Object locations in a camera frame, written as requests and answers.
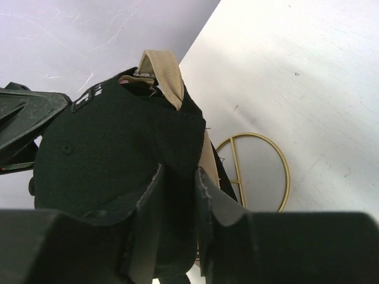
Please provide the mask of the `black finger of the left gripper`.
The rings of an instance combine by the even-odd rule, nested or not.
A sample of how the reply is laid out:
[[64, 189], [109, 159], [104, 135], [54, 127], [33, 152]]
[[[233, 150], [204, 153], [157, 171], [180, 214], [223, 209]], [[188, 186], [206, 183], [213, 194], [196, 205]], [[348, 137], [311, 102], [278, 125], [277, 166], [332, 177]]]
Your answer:
[[33, 168], [35, 139], [71, 104], [63, 93], [32, 91], [14, 82], [1, 88], [2, 175]]

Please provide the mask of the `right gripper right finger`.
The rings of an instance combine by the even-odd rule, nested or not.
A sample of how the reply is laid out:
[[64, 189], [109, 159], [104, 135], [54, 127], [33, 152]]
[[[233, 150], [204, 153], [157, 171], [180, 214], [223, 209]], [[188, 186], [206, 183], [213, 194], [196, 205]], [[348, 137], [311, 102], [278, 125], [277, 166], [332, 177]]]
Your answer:
[[362, 212], [251, 212], [195, 173], [207, 283], [377, 283], [378, 223]]

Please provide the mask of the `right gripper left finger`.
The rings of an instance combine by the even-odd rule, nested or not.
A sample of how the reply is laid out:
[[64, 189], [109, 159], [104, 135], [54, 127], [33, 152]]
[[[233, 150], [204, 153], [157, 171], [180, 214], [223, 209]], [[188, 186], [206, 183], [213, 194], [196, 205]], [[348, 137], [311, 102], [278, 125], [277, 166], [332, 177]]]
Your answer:
[[151, 283], [162, 215], [159, 167], [134, 210], [104, 221], [1, 211], [2, 283]]

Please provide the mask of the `beige baseball cap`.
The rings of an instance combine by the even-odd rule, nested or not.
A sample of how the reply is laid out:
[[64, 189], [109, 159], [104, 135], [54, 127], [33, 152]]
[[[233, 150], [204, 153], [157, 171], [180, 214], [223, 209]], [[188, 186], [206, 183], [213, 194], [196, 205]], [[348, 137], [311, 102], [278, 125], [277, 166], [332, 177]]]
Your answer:
[[200, 216], [198, 177], [206, 174], [219, 189], [229, 181], [173, 53], [146, 50], [134, 78], [160, 86], [172, 110], [155, 119], [156, 128], [149, 134], [162, 158], [130, 215], [120, 272], [133, 283], [154, 278], [162, 283], [188, 282], [200, 231], [195, 222]]

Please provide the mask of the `black NY baseball cap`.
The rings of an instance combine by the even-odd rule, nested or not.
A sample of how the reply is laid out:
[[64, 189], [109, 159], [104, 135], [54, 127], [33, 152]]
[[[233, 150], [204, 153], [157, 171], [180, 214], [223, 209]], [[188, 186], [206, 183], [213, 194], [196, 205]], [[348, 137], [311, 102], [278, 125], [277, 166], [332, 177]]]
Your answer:
[[[149, 134], [172, 110], [137, 68], [89, 88], [44, 132], [29, 183], [36, 209], [93, 221], [134, 210], [162, 158]], [[230, 181], [220, 190], [236, 200]]]

